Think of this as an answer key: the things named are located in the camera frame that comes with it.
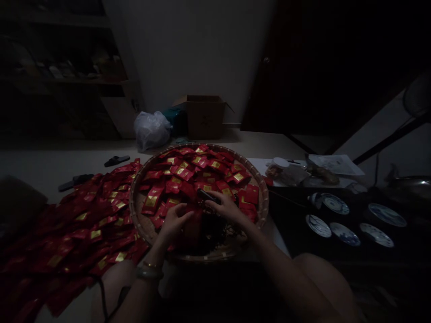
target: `pile of red packets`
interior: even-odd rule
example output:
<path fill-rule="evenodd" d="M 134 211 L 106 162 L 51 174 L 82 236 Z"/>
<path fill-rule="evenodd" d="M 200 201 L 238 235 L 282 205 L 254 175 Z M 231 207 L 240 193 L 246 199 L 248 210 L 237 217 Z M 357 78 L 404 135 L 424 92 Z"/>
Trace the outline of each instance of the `pile of red packets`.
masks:
<path fill-rule="evenodd" d="M 140 183 L 139 190 L 146 195 L 141 213 L 148 216 L 158 230 L 171 207 L 185 202 L 185 211 L 194 211 L 182 236 L 169 250 L 191 247 L 198 242 L 202 215 L 205 216 L 200 207 L 202 201 L 197 196 L 198 189 L 219 191 L 233 200 L 237 192 L 239 208 L 250 220 L 256 221 L 259 187 L 247 185 L 251 175 L 244 166 L 234 164 L 234 158 L 229 153 L 217 153 L 202 144 L 196 150 L 170 150 L 160 155 L 159 159 L 160 162 L 146 173 Z"/>
<path fill-rule="evenodd" d="M 137 264 L 149 248 L 130 216 L 130 186 L 140 159 L 75 187 L 58 205 L 47 205 L 28 234 L 2 252 L 0 298 L 5 322 L 27 322 L 46 303 L 58 316 L 93 279 L 124 259 Z M 44 278 L 26 273 L 47 273 Z"/>

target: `left hand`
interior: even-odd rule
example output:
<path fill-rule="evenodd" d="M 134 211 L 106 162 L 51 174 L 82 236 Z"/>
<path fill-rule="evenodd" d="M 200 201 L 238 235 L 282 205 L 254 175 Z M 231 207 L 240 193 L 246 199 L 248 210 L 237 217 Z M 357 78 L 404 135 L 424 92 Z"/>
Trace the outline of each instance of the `left hand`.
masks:
<path fill-rule="evenodd" d="M 157 240 L 161 240 L 166 247 L 179 235 L 181 228 L 194 214 L 193 211 L 190 211 L 182 217 L 179 217 L 186 205 L 186 203 L 180 203 L 170 208 L 167 212 L 165 222 L 157 238 Z"/>

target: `round basket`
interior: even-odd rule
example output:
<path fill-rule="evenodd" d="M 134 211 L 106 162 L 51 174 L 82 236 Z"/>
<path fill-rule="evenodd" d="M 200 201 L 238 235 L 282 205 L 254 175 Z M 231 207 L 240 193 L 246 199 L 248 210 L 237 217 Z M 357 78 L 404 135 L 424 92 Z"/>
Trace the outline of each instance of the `round basket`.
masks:
<path fill-rule="evenodd" d="M 151 220 L 141 214 L 142 206 L 144 204 L 144 200 L 146 195 L 143 195 L 139 191 L 139 185 L 141 180 L 145 177 L 147 171 L 149 171 L 154 165 L 160 162 L 159 156 L 167 153 L 172 149 L 181 149 L 181 148 L 192 148 L 196 150 L 200 144 L 184 144 L 170 147 L 159 154 L 151 157 L 139 170 L 137 173 L 133 183 L 132 188 L 130 190 L 130 200 L 129 200 L 129 208 L 132 215 L 133 223 L 138 230 L 139 234 L 144 237 L 144 239 L 150 244 L 153 245 L 155 240 L 157 239 L 157 232 Z M 266 187 L 266 183 L 257 169 L 243 156 L 240 154 L 227 149 L 226 147 L 218 146 L 215 144 L 206 144 L 210 149 L 215 152 L 226 152 L 230 153 L 234 158 L 235 164 L 242 164 L 248 172 L 251 174 L 250 184 L 259 186 L 259 204 L 257 207 L 257 216 L 258 220 L 256 221 L 256 226 L 260 229 L 266 222 L 266 217 L 268 215 L 268 205 L 269 205 L 269 194 L 268 189 Z M 227 260 L 232 258 L 241 250 L 244 249 L 246 245 L 247 239 L 238 237 L 236 239 L 226 239 L 224 245 L 217 246 L 217 248 L 211 251 L 208 255 L 205 256 L 191 256 L 191 255 L 183 255 L 183 254 L 174 254 L 173 257 L 178 260 L 186 261 L 186 262 L 216 262 Z"/>

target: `small saucer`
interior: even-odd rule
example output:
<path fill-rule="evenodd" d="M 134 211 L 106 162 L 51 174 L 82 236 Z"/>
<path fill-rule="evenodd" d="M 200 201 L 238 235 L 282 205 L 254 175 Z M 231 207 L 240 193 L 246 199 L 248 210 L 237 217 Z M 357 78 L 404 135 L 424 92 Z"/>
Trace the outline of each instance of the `small saucer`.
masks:
<path fill-rule="evenodd" d="M 358 236 L 348 227 L 336 222 L 330 223 L 329 227 L 342 242 L 345 242 L 353 247 L 361 245 L 361 240 L 359 240 Z"/>
<path fill-rule="evenodd" d="M 371 240 L 382 245 L 383 247 L 393 248 L 394 242 L 383 231 L 368 223 L 361 223 L 359 225 L 361 231 L 365 233 Z"/>
<path fill-rule="evenodd" d="M 399 215 L 394 210 L 391 210 L 390 208 L 377 204 L 377 203 L 370 203 L 368 204 L 368 210 L 372 214 L 374 214 L 377 218 L 382 220 L 383 222 L 386 222 L 388 224 L 391 224 L 395 227 L 405 227 L 407 226 L 406 220 Z"/>
<path fill-rule="evenodd" d="M 305 221 L 307 222 L 310 229 L 312 229 L 318 235 L 324 238 L 331 237 L 331 229 L 329 229 L 329 226 L 321 218 L 318 218 L 315 215 L 307 214 Z"/>
<path fill-rule="evenodd" d="M 341 215 L 349 214 L 350 212 L 349 207 L 340 198 L 329 193 L 323 193 L 322 197 L 323 197 L 323 204 L 325 204 L 326 207 L 331 211 Z"/>

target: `white plastic bag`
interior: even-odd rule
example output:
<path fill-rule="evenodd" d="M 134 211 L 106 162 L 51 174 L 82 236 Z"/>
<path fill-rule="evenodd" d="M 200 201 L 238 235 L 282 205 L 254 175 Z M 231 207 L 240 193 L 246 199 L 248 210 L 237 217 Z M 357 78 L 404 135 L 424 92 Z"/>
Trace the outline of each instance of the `white plastic bag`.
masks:
<path fill-rule="evenodd" d="M 160 112 L 141 112 L 135 119 L 136 143 L 138 152 L 164 145 L 170 137 L 170 122 Z"/>

